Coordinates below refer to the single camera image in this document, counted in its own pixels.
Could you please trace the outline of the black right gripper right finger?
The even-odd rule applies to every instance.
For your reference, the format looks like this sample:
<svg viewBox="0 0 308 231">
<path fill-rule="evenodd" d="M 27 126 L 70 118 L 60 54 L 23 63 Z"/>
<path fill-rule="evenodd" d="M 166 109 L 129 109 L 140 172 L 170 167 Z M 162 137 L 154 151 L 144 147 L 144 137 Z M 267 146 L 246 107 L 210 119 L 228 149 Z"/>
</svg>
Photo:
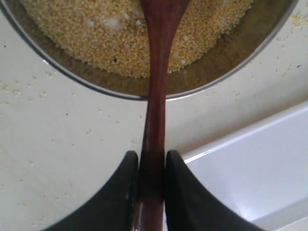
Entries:
<svg viewBox="0 0 308 231">
<path fill-rule="evenodd" d="M 176 150 L 165 167 L 165 212 L 170 231 L 259 231 L 212 195 Z"/>
</svg>

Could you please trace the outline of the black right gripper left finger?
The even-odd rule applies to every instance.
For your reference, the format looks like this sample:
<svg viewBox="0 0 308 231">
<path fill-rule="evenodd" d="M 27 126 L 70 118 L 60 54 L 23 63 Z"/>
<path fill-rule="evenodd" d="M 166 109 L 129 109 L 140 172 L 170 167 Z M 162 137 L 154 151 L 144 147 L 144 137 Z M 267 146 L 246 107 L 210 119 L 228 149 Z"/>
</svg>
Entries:
<svg viewBox="0 0 308 231">
<path fill-rule="evenodd" d="M 138 156 L 126 152 L 106 184 L 84 205 L 47 231 L 131 231 L 137 197 Z"/>
</svg>

